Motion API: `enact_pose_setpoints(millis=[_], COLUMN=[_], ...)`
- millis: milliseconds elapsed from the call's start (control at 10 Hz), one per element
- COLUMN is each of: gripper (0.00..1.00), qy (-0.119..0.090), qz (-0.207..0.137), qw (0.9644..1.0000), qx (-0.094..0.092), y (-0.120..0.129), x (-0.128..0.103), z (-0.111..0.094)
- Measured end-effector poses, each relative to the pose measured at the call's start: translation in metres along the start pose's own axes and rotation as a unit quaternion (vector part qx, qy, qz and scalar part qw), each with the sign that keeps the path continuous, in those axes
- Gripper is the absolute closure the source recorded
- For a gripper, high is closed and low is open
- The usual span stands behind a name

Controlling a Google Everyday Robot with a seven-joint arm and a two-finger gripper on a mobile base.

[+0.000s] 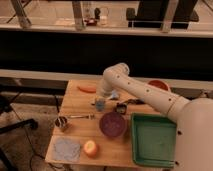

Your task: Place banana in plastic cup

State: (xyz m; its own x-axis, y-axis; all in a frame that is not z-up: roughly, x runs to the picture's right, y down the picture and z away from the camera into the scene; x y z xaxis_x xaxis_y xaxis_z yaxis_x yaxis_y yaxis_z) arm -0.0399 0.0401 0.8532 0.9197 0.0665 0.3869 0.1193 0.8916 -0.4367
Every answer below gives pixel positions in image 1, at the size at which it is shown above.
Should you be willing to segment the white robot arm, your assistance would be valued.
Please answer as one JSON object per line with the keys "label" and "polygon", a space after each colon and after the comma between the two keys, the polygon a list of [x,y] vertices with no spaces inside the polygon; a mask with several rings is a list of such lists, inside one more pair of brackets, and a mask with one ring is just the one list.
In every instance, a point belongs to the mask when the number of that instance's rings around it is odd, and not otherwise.
{"label": "white robot arm", "polygon": [[213,171],[213,99],[187,98],[129,77],[119,63],[106,68],[98,95],[108,97],[121,88],[177,124],[174,171]]}

